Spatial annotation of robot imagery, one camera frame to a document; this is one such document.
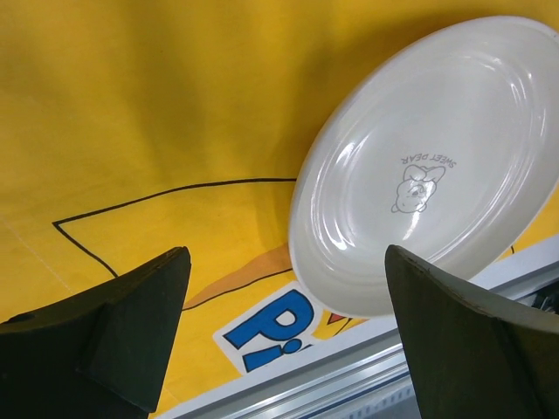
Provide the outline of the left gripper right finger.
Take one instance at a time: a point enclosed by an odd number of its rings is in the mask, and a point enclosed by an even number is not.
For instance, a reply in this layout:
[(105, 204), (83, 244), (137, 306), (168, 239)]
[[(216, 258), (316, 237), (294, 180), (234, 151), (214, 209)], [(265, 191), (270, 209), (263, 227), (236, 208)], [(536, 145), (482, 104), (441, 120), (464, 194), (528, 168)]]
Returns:
[(398, 332), (423, 418), (556, 418), (558, 316), (385, 252)]

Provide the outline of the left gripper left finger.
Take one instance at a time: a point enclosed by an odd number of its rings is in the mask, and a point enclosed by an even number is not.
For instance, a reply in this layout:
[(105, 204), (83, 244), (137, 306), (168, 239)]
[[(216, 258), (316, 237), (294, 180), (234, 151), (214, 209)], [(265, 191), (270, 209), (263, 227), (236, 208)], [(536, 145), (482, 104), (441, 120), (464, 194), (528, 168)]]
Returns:
[(1, 325), (3, 418), (156, 412), (190, 277), (175, 247), (117, 278)]

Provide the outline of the cream round plate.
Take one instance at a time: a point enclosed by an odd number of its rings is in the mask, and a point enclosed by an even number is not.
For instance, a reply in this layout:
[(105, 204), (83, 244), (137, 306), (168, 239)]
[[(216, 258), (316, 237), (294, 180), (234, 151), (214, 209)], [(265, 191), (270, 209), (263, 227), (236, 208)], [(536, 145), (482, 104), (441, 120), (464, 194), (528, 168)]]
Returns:
[(295, 277), (330, 312), (390, 313), (389, 246), (473, 278), (557, 184), (557, 32), (513, 16), (448, 26), (388, 59), (318, 134), (293, 192)]

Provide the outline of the yellow cartoon cloth placemat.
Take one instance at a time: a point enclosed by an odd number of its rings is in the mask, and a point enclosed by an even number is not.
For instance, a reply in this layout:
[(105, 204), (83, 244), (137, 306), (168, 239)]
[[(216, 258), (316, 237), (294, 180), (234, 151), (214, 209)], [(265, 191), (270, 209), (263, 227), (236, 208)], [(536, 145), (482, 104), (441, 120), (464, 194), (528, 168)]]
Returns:
[(157, 410), (238, 382), (215, 333), (292, 285), (293, 183), (328, 116), (415, 40), (555, 1), (4, 1), (1, 317), (185, 246)]

